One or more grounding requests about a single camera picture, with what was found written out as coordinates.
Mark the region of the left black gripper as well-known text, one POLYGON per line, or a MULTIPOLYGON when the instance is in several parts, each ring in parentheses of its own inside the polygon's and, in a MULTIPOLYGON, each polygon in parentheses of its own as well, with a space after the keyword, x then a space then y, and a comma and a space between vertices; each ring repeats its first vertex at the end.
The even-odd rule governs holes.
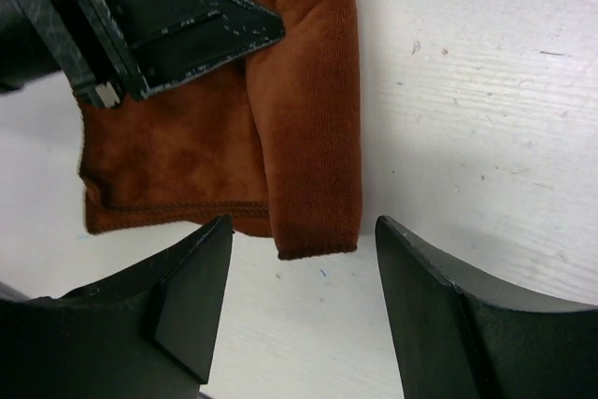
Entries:
POLYGON ((252 0, 90 2, 118 72, 78 0, 1 0, 2 94, 62 72, 78 99, 113 108, 122 86, 146 99, 285 36, 279 15, 252 0))

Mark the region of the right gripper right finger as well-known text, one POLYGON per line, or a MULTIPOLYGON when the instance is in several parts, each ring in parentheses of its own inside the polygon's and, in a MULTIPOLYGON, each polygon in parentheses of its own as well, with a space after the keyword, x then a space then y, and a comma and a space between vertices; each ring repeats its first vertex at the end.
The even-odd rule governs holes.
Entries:
POLYGON ((597 309, 495 277, 381 216, 377 263, 407 398, 593 398, 597 309))

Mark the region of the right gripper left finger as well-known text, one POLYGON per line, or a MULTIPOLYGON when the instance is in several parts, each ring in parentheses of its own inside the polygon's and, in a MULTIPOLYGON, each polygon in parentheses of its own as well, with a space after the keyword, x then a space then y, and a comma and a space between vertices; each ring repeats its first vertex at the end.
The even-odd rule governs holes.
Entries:
POLYGON ((1 288, 5 398, 197 398, 208 382, 233 243, 220 216, 62 297, 1 288))

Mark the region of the brown towel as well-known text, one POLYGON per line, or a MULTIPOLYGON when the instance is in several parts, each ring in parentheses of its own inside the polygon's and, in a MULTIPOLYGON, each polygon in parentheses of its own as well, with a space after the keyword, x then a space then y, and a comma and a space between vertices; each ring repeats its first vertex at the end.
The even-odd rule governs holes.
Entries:
POLYGON ((356 249, 356 0, 254 1, 280 14, 276 45, 148 100, 81 106, 90 234, 228 214, 282 260, 356 249))

